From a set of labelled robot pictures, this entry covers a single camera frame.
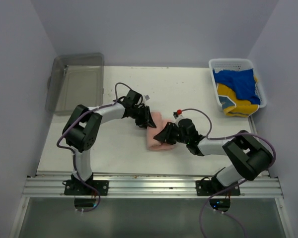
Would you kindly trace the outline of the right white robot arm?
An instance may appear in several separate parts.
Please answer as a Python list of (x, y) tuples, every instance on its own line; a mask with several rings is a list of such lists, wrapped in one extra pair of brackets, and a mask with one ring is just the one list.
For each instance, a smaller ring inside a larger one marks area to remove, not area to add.
[(192, 120), (186, 118), (176, 123), (168, 122), (153, 138), (169, 145), (183, 143), (197, 156), (227, 156), (231, 165), (211, 178), (212, 191), (219, 195), (224, 194), (229, 186), (241, 179), (254, 180), (272, 166), (276, 159), (274, 148), (269, 151), (258, 141), (256, 134), (242, 130), (229, 137), (208, 138), (199, 134)]

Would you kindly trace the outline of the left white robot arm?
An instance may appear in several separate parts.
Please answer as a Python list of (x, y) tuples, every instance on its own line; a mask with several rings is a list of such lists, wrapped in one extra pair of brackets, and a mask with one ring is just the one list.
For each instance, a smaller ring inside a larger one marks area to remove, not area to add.
[(96, 142), (102, 124), (116, 119), (132, 118), (136, 126), (156, 128), (149, 106), (142, 103), (142, 95), (132, 89), (126, 96), (116, 98), (111, 104), (86, 107), (78, 105), (67, 121), (57, 147), (73, 154), (72, 176), (77, 180), (76, 189), (89, 194), (93, 189), (93, 172), (90, 165), (90, 149)]

